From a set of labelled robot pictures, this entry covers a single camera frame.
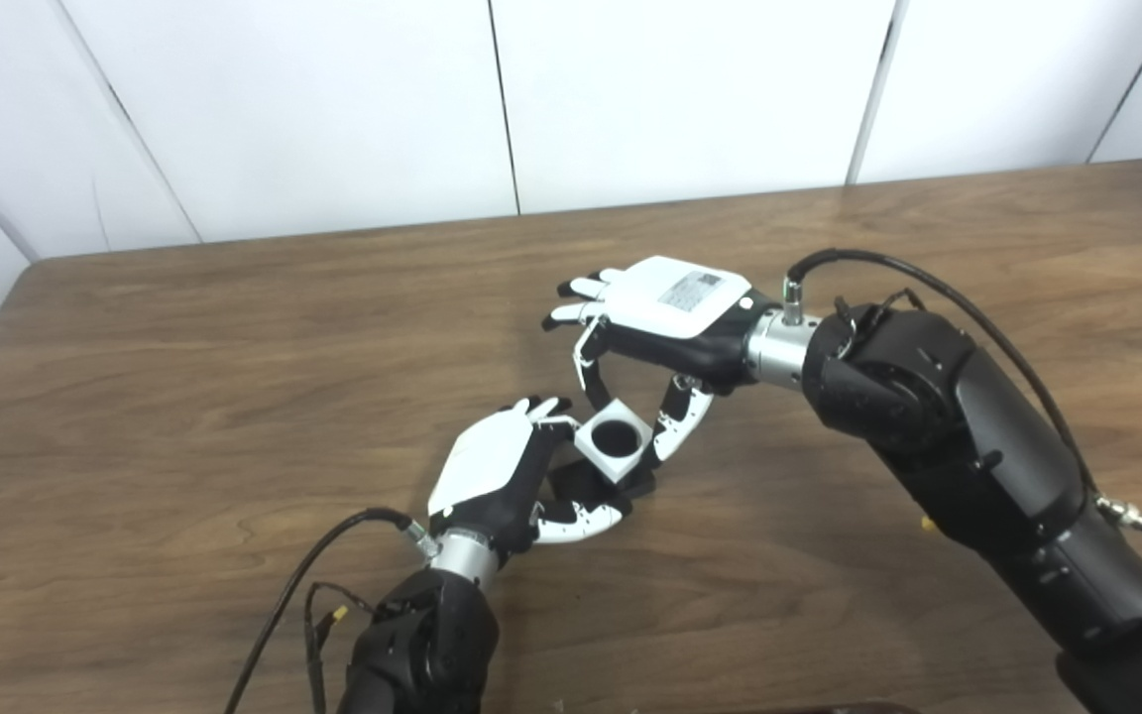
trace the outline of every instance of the wooden table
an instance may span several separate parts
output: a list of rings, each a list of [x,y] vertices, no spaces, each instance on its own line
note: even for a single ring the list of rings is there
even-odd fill
[[[464,426],[577,394],[574,330],[538,326],[558,281],[660,252],[777,294],[828,244],[982,304],[1142,506],[1142,162],[46,260],[0,312],[0,711],[220,709],[314,538],[360,507],[424,514]],[[903,284],[811,280],[813,308]],[[653,412],[666,375],[606,370]],[[505,568],[485,711],[1079,711],[1000,583],[797,394],[717,402],[660,478],[605,537]],[[372,526],[316,573],[379,597],[416,565]],[[242,711],[308,711],[297,621]]]

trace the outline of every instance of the black cable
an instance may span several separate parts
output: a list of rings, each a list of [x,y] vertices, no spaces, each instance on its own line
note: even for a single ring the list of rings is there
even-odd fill
[[[323,616],[323,619],[319,624],[314,620],[312,605],[316,601],[316,593],[321,592],[321,589],[331,589],[339,593],[339,595],[346,597],[359,610],[372,613],[372,607],[363,597],[341,587],[340,584],[316,580],[312,583],[312,587],[307,588],[307,596],[304,597],[303,603],[303,633],[305,645],[307,645],[307,685],[312,688],[312,711],[314,714],[327,713],[325,674],[323,673],[323,660],[321,659],[320,651],[325,645],[325,637],[329,636],[329,629],[336,624],[336,618],[332,613]]]
[[[250,677],[254,675],[254,667],[258,665],[259,657],[263,656],[263,650],[266,648],[267,641],[272,639],[275,625],[280,623],[286,607],[289,607],[289,599],[293,597],[293,592],[298,589],[298,584],[303,583],[304,576],[307,575],[307,569],[312,568],[312,563],[316,561],[316,557],[320,557],[325,547],[329,547],[337,537],[364,521],[386,521],[394,523],[394,527],[401,531],[407,530],[412,524],[411,516],[400,514],[399,511],[393,511],[391,507],[368,507],[368,510],[361,511],[359,514],[351,515],[343,522],[337,523],[329,532],[323,535],[312,546],[312,549],[307,552],[303,561],[298,563],[298,567],[293,569],[293,573],[289,576],[289,581],[284,583],[284,589],[281,591],[275,605],[272,607],[272,612],[267,615],[267,623],[263,624],[263,629],[258,633],[258,637],[255,639],[249,657],[244,659],[241,673],[236,676],[236,685],[232,688],[232,695],[227,697],[227,706],[223,708],[223,714],[236,713],[236,706],[240,705],[241,696],[244,695],[244,687],[249,685]]]
[[[1064,446],[1073,454],[1073,458],[1078,460],[1078,470],[1081,471],[1083,482],[1087,487],[1091,487],[1093,491],[1099,491],[1095,479],[1092,476],[1092,471],[1088,470],[1083,458],[1083,451],[1079,450],[1078,443],[1073,441],[1073,432],[1069,428],[1069,422],[1064,420],[1064,414],[1060,410],[1060,406],[1056,406],[1051,390],[1047,390],[1047,385],[1043,384],[1038,372],[1029,364],[1024,354],[1021,354],[1015,345],[1011,344],[1007,335],[1003,335],[1003,330],[998,329],[994,324],[994,321],[984,315],[984,312],[980,311],[980,307],[975,306],[971,299],[964,297],[964,294],[960,294],[959,290],[951,288],[946,281],[924,271],[923,267],[912,266],[912,264],[901,258],[884,256],[883,252],[875,252],[874,250],[828,248],[818,252],[811,252],[810,256],[801,258],[787,271],[787,280],[801,283],[813,267],[823,266],[826,263],[835,263],[837,260],[860,260],[862,263],[875,263],[877,266],[892,267],[892,270],[906,273],[916,281],[926,284],[939,295],[942,295],[942,297],[949,299],[949,302],[956,304],[960,311],[964,311],[966,316],[971,318],[975,324],[980,326],[980,329],[984,334],[989,335],[989,339],[992,339],[998,345],[998,348],[1006,354],[1007,360],[1011,360],[1012,364],[1016,366],[1016,370],[1020,370],[1020,374],[1024,376],[1027,383],[1029,383],[1029,387],[1034,390],[1035,396],[1038,396],[1038,402],[1042,403],[1043,411],[1047,412],[1047,418],[1051,419],[1051,424],[1055,427],[1055,433],[1060,434],[1061,442],[1064,442]]]

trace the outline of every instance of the label sticker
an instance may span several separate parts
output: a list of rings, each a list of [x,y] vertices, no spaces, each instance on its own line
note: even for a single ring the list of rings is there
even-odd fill
[[[715,292],[717,286],[723,281],[724,279],[711,273],[690,271],[684,279],[676,281],[676,284],[667,289],[667,292],[658,298],[658,302],[670,304],[671,307],[682,312],[693,312],[699,303]]]

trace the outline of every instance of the robotic hand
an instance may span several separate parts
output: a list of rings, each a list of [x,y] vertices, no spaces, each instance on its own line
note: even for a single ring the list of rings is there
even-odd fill
[[[715,394],[755,380],[742,360],[743,335],[779,312],[742,275],[662,257],[568,281],[558,295],[588,299],[556,308],[544,327],[588,327],[574,345],[574,368],[595,410],[627,410],[602,378],[597,359],[606,352],[675,371],[640,470],[656,470],[678,450]]]
[[[1053,424],[909,289],[880,304],[837,299],[833,315],[807,316],[806,272],[839,259],[893,267],[964,308],[1024,372]],[[741,275],[660,257],[558,294],[589,299],[554,308],[545,329],[586,327],[574,368],[594,406],[609,402],[597,369],[605,352],[678,374],[654,430],[656,442],[660,426],[678,433],[654,448],[662,458],[711,394],[757,380],[801,390],[822,424],[864,440],[942,534],[996,570],[1061,647],[1056,671],[1093,714],[1142,714],[1142,560],[1119,531],[1142,531],[1142,514],[1097,491],[1040,379],[956,290],[880,254],[830,249],[790,267],[780,302]],[[914,311],[893,307],[902,297]],[[675,401],[683,385],[692,396]],[[697,399],[693,420],[671,418],[670,403],[679,411]]]
[[[536,543],[593,537],[627,511],[557,498],[558,488],[538,500],[554,454],[580,430],[563,415],[570,406],[521,399],[457,438],[431,496],[429,532],[412,531],[426,567],[377,604],[346,667],[340,714],[478,711],[499,636],[484,596],[496,573]]]

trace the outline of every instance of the cable connector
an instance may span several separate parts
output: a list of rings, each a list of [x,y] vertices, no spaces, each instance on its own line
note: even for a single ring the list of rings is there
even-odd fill
[[[403,529],[403,537],[412,541],[412,545],[421,552],[426,560],[440,554],[440,541],[432,538],[431,534],[426,532],[426,529],[421,528],[421,523],[417,523],[417,521],[412,521],[409,523],[409,528]]]
[[[1101,511],[1104,519],[1124,529],[1133,529],[1142,532],[1142,511],[1134,503],[1127,503],[1117,498],[1110,498],[1097,494],[1095,506]]]
[[[798,281],[783,280],[783,324],[796,327],[805,321],[805,290]]]

